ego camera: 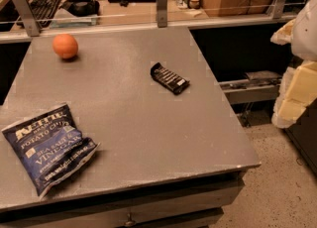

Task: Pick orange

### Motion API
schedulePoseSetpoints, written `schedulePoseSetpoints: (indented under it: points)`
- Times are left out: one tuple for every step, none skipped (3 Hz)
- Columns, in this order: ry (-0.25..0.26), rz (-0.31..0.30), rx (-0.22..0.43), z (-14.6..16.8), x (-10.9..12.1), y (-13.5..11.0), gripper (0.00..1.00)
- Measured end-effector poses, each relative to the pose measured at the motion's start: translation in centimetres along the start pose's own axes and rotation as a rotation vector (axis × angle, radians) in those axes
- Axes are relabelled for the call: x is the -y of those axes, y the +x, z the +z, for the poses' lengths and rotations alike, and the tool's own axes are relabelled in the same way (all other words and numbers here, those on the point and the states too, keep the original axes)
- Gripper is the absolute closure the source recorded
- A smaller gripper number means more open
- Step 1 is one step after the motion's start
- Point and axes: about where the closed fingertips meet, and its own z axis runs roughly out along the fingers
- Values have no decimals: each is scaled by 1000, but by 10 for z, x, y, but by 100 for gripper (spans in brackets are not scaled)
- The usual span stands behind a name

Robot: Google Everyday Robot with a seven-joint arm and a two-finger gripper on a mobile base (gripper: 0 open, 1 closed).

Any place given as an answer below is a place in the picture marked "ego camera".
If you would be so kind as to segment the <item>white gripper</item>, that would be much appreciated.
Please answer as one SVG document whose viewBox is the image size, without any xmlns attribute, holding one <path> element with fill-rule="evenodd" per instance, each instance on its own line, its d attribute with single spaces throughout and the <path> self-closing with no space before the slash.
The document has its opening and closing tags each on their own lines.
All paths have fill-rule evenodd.
<svg viewBox="0 0 317 228">
<path fill-rule="evenodd" d="M 274 32 L 270 41 L 281 46 L 291 43 L 294 55 L 312 60 L 289 67 L 282 77 L 271 122 L 283 129 L 294 124 L 317 98 L 317 0 L 309 0 L 296 19 Z"/>
</svg>

